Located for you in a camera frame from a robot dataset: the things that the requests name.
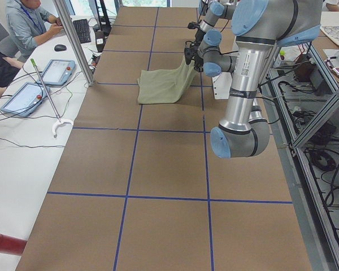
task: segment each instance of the blue tablet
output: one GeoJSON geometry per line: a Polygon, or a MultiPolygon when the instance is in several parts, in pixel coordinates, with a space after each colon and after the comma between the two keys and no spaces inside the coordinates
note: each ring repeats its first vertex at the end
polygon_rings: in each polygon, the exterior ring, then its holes
{"type": "Polygon", "coordinates": [[[41,73],[47,86],[63,86],[75,69],[73,60],[52,59],[41,73]]]}
{"type": "Polygon", "coordinates": [[[16,116],[30,115],[46,97],[42,86],[35,83],[25,83],[11,98],[0,108],[2,112],[16,116]]]}

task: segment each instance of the brown table surface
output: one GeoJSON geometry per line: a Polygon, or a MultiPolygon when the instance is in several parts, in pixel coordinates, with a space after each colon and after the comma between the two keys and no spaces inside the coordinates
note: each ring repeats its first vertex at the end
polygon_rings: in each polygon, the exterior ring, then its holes
{"type": "Polygon", "coordinates": [[[202,74],[175,104],[137,103],[141,70],[178,67],[196,19],[120,9],[18,271],[311,270],[273,136],[259,156],[217,158],[227,101],[202,74]]]}

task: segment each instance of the gray hoodie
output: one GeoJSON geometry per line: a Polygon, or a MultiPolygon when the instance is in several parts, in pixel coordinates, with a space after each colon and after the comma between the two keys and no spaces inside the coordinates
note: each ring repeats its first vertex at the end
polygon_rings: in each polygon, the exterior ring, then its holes
{"type": "Polygon", "coordinates": [[[9,34],[19,48],[22,58],[28,58],[38,46],[34,37],[46,32],[44,21],[51,14],[44,8],[25,7],[20,0],[6,0],[6,19],[9,34]]]}

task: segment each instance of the blue lanyard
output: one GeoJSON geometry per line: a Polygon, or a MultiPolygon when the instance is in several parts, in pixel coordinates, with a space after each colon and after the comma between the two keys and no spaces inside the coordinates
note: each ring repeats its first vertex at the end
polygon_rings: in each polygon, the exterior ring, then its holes
{"type": "Polygon", "coordinates": [[[31,21],[33,22],[34,26],[40,31],[41,34],[44,34],[43,28],[41,27],[41,24],[39,22],[39,26],[34,22],[33,18],[30,16],[29,12],[24,9],[24,7],[22,5],[20,5],[21,9],[25,12],[25,14],[29,17],[29,19],[31,19],[31,21]]]}

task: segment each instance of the black mouse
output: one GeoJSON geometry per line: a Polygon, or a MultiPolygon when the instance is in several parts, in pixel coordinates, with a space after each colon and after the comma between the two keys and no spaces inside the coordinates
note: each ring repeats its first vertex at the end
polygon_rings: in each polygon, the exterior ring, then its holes
{"type": "Polygon", "coordinates": [[[64,44],[57,44],[54,47],[54,51],[60,52],[60,51],[65,51],[67,47],[64,44]]]}

